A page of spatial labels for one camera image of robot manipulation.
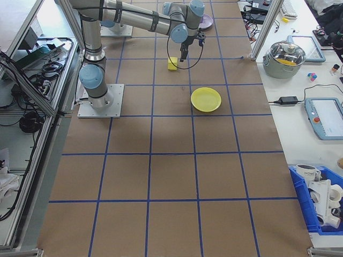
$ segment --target white table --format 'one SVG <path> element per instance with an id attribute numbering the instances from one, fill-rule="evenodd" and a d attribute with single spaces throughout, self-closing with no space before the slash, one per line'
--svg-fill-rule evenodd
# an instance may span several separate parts
<path id="1" fill-rule="evenodd" d="M 285 23 L 278 14 L 280 28 L 275 33 L 276 26 L 272 26 L 256 60 L 268 101 L 275 101 L 281 96 L 297 96 L 302 100 L 304 89 L 315 84 L 336 84 L 343 89 L 343 84 L 339 80 L 339 77 L 343 77 L 340 69 L 334 74 L 330 72 L 334 64 L 342 66 L 334 51 L 324 51 L 326 62 L 305 63 L 298 73 L 289 79 L 275 79 L 265 73 L 262 58 L 273 43 L 285 40 L 293 30 L 296 30 L 295 35 L 312 35 L 312 30 L 318 25 L 304 0 L 292 0 L 292 6 L 298 18 Z M 314 82 L 307 77 L 307 74 L 312 72 L 318 75 Z M 343 101 L 342 93 L 334 86 L 308 89 L 306 97 L 336 97 L 340 102 Z M 343 170 L 337 166 L 337 160 L 343 157 L 343 141 L 319 139 L 308 121 L 303 102 L 295 106 L 272 104 L 271 111 L 288 164 L 323 165 L 343 176 Z M 316 248 L 343 247 L 342 237 L 323 237 L 317 233 L 310 233 L 310 237 Z"/>

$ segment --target white mug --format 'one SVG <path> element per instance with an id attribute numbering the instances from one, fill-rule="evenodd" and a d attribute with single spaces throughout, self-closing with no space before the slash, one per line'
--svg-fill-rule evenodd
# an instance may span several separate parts
<path id="1" fill-rule="evenodd" d="M 320 170 L 316 167 L 307 164 L 297 164 L 296 173 L 305 179 L 306 185 L 309 186 L 310 181 L 320 181 Z"/>

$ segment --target yellow block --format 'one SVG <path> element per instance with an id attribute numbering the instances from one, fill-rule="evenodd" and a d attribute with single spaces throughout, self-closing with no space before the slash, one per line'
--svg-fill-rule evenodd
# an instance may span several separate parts
<path id="1" fill-rule="evenodd" d="M 177 67 L 175 67 L 175 66 L 177 66 L 177 57 L 170 57 L 170 59 L 168 59 L 168 70 L 176 71 Z"/>
<path id="2" fill-rule="evenodd" d="M 288 23 L 288 22 L 289 22 L 289 19 L 287 19 L 287 18 L 285 18 L 285 17 L 283 17 L 281 20 L 282 20 L 283 22 L 285 22 L 285 23 Z"/>

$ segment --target metal base plate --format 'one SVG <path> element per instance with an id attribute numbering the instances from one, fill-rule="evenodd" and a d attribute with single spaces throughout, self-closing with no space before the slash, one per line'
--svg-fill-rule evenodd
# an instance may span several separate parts
<path id="1" fill-rule="evenodd" d="M 101 26 L 100 30 L 101 37 L 131 37 L 132 36 L 132 26 L 124 25 L 119 33 L 111 31 L 105 26 Z"/>
<path id="2" fill-rule="evenodd" d="M 81 101 L 80 109 L 78 112 L 79 118 L 119 118 L 122 110 L 124 84 L 107 84 L 108 90 L 113 94 L 114 99 L 111 106 L 104 108 L 93 108 L 87 101 Z M 88 98 L 85 91 L 83 98 Z"/>

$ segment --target small bottle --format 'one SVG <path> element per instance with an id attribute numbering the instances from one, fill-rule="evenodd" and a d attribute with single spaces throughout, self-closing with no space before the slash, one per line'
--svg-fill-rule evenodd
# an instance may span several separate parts
<path id="1" fill-rule="evenodd" d="M 331 68 L 332 72 L 336 72 L 338 69 L 339 69 L 339 65 L 338 65 L 338 64 L 335 64 L 335 65 Z"/>

